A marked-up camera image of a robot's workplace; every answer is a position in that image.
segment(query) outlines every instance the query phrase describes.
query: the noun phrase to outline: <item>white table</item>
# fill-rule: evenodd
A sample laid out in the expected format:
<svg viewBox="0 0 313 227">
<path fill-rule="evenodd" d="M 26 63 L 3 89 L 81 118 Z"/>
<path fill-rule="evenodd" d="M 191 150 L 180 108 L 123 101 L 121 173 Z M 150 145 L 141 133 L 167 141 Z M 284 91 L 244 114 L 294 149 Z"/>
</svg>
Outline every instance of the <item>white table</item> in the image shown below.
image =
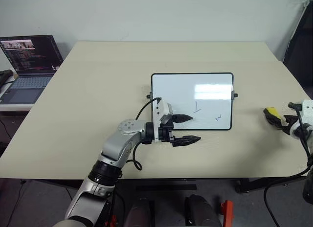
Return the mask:
<svg viewBox="0 0 313 227">
<path fill-rule="evenodd" d="M 288 102 L 309 97 L 264 43 L 78 42 L 0 158 L 0 177 L 83 179 L 105 139 L 147 102 L 156 72 L 232 72 L 232 129 L 175 131 L 202 137 L 185 147 L 142 145 L 143 170 L 128 163 L 123 178 L 280 177 L 305 168 L 300 142 L 273 129 L 263 109 L 290 114 Z"/>
</svg>

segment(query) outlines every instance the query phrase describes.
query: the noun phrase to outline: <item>wire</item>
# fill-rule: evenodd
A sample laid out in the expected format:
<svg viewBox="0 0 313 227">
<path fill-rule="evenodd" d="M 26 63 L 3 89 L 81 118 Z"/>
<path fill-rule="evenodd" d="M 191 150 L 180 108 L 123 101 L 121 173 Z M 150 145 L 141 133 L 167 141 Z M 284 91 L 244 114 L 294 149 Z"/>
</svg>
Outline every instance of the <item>wire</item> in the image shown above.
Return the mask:
<svg viewBox="0 0 313 227">
<path fill-rule="evenodd" d="M 297 113 L 297 116 L 298 116 L 298 119 L 299 119 L 299 124 L 300 124 L 300 129 L 301 129 L 301 137 L 300 137 L 300 141 L 301 141 L 301 144 L 307 154 L 307 157 L 310 156 L 310 152 L 309 152 L 309 149 L 308 149 L 308 144 L 307 144 L 307 139 L 305 137 L 305 132 L 304 132 L 304 128 L 303 128 L 303 122 L 302 122 L 302 118 L 301 118 L 301 115 L 300 115 L 300 111 L 299 110 L 295 110 L 296 113 Z"/>
<path fill-rule="evenodd" d="M 72 196 L 71 196 L 69 190 L 68 190 L 67 188 L 65 188 L 65 189 L 67 190 L 67 193 L 68 193 L 68 195 L 69 195 L 69 198 L 70 198 L 71 200 L 73 200 L 73 198 L 72 198 Z"/>
<path fill-rule="evenodd" d="M 125 221 L 125 213 L 126 213 L 126 205 L 125 205 L 125 200 L 124 198 L 116 191 L 115 192 L 116 196 L 120 198 L 123 204 L 123 218 L 122 218 L 122 224 L 121 226 L 124 226 L 124 221 Z"/>
<path fill-rule="evenodd" d="M 139 111 L 139 113 L 137 114 L 137 117 L 136 117 L 136 120 L 138 120 L 140 114 L 142 113 L 142 111 L 152 102 L 154 102 L 155 100 L 157 100 L 158 102 L 161 100 L 160 97 L 156 97 L 156 98 L 153 98 L 151 101 L 148 101 L 142 108 L 141 110 Z"/>
<path fill-rule="evenodd" d="M 311 135 L 312 131 L 310 130 L 309 135 L 307 137 L 305 136 L 305 132 L 304 132 L 304 128 L 303 128 L 303 122 L 302 122 L 302 118 L 301 118 L 301 115 L 300 115 L 300 111 L 297 108 L 295 109 L 295 111 L 297 113 L 297 116 L 298 116 L 298 119 L 299 119 L 299 124 L 300 124 L 300 129 L 301 129 L 300 141 L 301 141 L 301 144 L 302 144 L 302 146 L 303 146 L 303 148 L 304 148 L 304 150 L 305 150 L 305 152 L 307 154 L 307 157 L 310 157 L 311 155 L 310 155 L 310 152 L 309 152 L 309 149 L 308 149 L 307 139 Z M 280 183 L 283 183 L 283 182 L 290 182 L 292 180 L 295 180 L 295 179 L 301 177 L 302 175 L 306 174 L 307 172 L 309 172 L 309 170 L 310 170 L 310 167 L 308 166 L 304 171 L 302 171 L 302 172 L 300 172 L 298 174 L 274 180 L 271 183 L 269 183 L 266 186 L 266 188 L 264 189 L 263 199 L 264 199 L 265 206 L 268 209 L 268 212 L 269 212 L 270 216 L 272 217 L 272 219 L 275 222 L 277 227 L 280 227 L 280 226 L 279 226 L 279 224 L 278 224 L 278 222 L 277 222 L 277 220 L 276 220 L 272 210 L 270 209 L 270 207 L 268 205 L 268 200 L 267 200 L 268 189 L 271 186 L 275 185 L 275 184 L 280 184 Z"/>
<path fill-rule="evenodd" d="M 135 168 L 137 168 L 137 170 L 139 170 L 139 171 L 142 170 L 142 165 L 141 165 L 140 162 L 138 162 L 138 161 L 136 160 L 136 150 L 137 150 L 138 145 L 140 145 L 142 142 L 143 142 L 143 140 L 141 140 L 140 142 L 138 142 L 138 143 L 135 145 L 134 150 L 133 150 L 133 159 L 129 159 L 129 160 L 126 161 L 126 163 L 128 163 L 128 162 L 133 162 Z"/>
<path fill-rule="evenodd" d="M 21 179 L 21 182 L 20 182 L 21 187 L 20 187 L 20 190 L 19 190 L 18 199 L 16 199 L 15 205 L 14 205 L 14 207 L 13 207 L 13 210 L 12 210 L 12 212 L 11 212 L 11 215 L 10 215 L 10 218 L 9 218 L 9 221 L 8 221 L 8 224 L 6 225 L 6 227 L 9 227 L 9 225 L 10 225 L 10 223 L 11 223 L 12 216 L 13 216 L 13 214 L 14 214 L 14 212 L 15 212 L 15 209 L 16 209 L 16 207 L 17 207 L 19 201 L 20 201 L 21 191 L 22 191 L 23 185 L 24 185 L 25 183 L 26 183 L 26 181 L 23 181 L 23 180 Z"/>
<path fill-rule="evenodd" d="M 5 124 L 2 122 L 1 119 L 0 119 L 0 123 L 4 126 L 5 132 L 6 132 L 6 134 L 8 135 L 8 137 L 10 138 L 10 140 L 12 140 L 11 135 L 9 134 L 9 132 L 8 132 L 8 130 L 7 130 L 6 126 L 5 126 Z"/>
<path fill-rule="evenodd" d="M 109 212 L 109 220 L 108 220 L 108 226 L 111 226 L 111 221 L 112 221 L 112 216 L 113 216 L 113 210 L 114 210 L 114 205 L 115 205 L 115 193 L 116 190 L 113 190 L 113 195 L 112 195 L 112 204 L 111 204 L 111 209 Z"/>
<path fill-rule="evenodd" d="M 306 174 L 308 171 L 310 170 L 310 168 L 308 167 L 307 169 L 305 169 L 304 171 L 298 173 L 298 174 L 295 174 L 293 176 L 290 176 L 290 177 L 284 177 L 284 178 L 280 178 L 280 179 L 277 179 L 271 183 L 269 183 L 266 188 L 264 189 L 264 192 L 263 192 L 263 199 L 264 199 L 264 202 L 265 202 L 265 205 L 266 205 L 266 208 L 268 209 L 268 212 L 270 214 L 270 216 L 272 217 L 273 221 L 275 222 L 276 226 L 277 227 L 280 227 L 280 225 L 278 224 L 272 210 L 270 209 L 269 205 L 268 205 L 268 200 L 267 200 L 267 192 L 268 192 L 268 189 L 275 185 L 275 184 L 279 184 L 279 183 L 283 183 L 283 182 L 290 182 L 294 179 L 297 179 L 299 178 L 300 176 Z"/>
<path fill-rule="evenodd" d="M 14 81 L 9 81 L 9 82 L 6 82 L 6 83 L 4 83 L 4 84 L 2 84 L 2 86 L 3 85 L 5 85 L 5 84 L 10 84 L 10 83 L 13 83 Z"/>
</svg>

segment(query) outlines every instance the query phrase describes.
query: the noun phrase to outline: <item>laptop touchpad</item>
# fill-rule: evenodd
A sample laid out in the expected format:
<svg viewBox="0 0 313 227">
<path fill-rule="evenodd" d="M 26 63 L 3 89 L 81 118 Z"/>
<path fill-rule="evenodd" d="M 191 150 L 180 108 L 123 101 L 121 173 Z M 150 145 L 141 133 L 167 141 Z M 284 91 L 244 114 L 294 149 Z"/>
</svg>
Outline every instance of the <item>laptop touchpad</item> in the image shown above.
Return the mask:
<svg viewBox="0 0 313 227">
<path fill-rule="evenodd" d="M 17 90 L 9 100 L 9 103 L 33 104 L 36 102 L 41 92 L 42 89 Z"/>
</svg>

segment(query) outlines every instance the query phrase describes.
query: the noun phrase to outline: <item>laptop screen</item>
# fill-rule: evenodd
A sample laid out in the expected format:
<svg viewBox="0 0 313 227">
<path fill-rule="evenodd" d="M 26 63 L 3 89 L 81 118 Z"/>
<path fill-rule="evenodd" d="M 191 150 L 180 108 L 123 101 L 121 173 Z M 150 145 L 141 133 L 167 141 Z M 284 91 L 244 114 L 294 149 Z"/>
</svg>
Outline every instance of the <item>laptop screen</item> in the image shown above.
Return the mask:
<svg viewBox="0 0 313 227">
<path fill-rule="evenodd" d="M 63 61 L 52 35 L 2 37 L 0 47 L 18 74 L 55 73 Z"/>
</svg>

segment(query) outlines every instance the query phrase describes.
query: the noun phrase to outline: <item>red handle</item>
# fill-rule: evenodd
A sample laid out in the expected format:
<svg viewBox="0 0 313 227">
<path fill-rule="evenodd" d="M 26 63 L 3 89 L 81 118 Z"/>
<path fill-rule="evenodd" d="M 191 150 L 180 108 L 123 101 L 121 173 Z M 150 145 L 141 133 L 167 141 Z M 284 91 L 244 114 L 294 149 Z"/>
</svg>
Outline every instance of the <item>red handle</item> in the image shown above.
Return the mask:
<svg viewBox="0 0 313 227">
<path fill-rule="evenodd" d="M 231 222 L 234 218 L 233 216 L 233 202 L 226 200 L 225 203 L 221 204 L 221 211 L 224 216 L 223 227 L 231 227 Z"/>
</svg>

